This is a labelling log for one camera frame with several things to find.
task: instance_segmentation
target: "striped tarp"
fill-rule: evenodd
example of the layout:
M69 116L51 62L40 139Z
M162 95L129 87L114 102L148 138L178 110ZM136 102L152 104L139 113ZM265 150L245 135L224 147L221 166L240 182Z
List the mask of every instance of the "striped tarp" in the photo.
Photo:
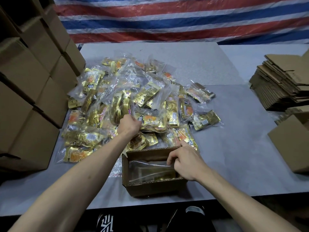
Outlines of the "striped tarp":
M75 43L309 43L309 0L55 0Z

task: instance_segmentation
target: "hand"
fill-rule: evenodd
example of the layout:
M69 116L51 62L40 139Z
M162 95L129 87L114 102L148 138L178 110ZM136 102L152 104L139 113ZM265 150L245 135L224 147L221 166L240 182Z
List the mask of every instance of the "hand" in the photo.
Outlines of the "hand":
M123 118L120 120L117 132L118 134L122 132L128 132L128 135L134 137L135 135L137 135L140 128L141 121L137 121L131 115L124 115Z
M171 165L175 160L175 170L189 181L198 181L205 171L211 171L200 154L185 141L180 142L181 147L170 152L167 164Z

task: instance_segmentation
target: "table surface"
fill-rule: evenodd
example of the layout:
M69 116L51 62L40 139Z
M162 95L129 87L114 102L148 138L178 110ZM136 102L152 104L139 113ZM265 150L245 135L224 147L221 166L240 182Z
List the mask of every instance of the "table surface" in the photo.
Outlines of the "table surface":
M193 134L201 155L210 167L235 187L256 196L309 191L309 177L292 173L268 138L267 133L276 125L247 85L256 66L264 60L264 54L302 55L308 47L107 43L85 44L81 53L88 64L114 55L114 49L131 52L143 59L153 54L154 58L177 67L176 78L183 84L188 82L188 78L193 78L210 85L208 88L217 97L209 103L209 108L218 113L224 126L211 127ZM56 144L47 170L23 179L6 181L0 186L0 216L24 213L44 190L73 166L55 164L59 147L60 142ZM121 178L109 178L88 209L207 199L213 199L213 196L196 182L188 182L187 188L177 195L136 199L129 196L122 186Z

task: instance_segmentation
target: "person's leg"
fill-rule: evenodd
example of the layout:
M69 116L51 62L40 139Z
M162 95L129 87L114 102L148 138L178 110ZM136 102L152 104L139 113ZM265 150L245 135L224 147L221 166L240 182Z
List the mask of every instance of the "person's leg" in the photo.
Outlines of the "person's leg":
M166 229L166 232L181 231L216 232L216 229L202 206L189 206L177 209Z
M95 232L122 232L136 231L142 232L141 228L128 220L127 217L116 213L102 213L98 217L98 222Z

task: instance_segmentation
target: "red stripe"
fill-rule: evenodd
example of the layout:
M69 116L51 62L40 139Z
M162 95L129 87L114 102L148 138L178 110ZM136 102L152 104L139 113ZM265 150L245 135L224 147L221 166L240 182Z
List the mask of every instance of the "red stripe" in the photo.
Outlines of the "red stripe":
M168 32L168 33L146 33L146 32L112 32L112 33L82 33L71 34L75 43L90 42L123 42L135 40L152 40L152 41L181 41L194 40L203 38L217 38L229 36L245 36L252 34L261 34L270 31L284 29L287 26L301 27L307 26L309 17L299 19L287 19L273 21L268 23L249 24L244 26L222 27L215 29L206 29L188 32Z
M127 18L146 15L236 9L278 1L282 0L182 0L174 2L109 7L59 5L55 6L55 10L60 16L97 15Z

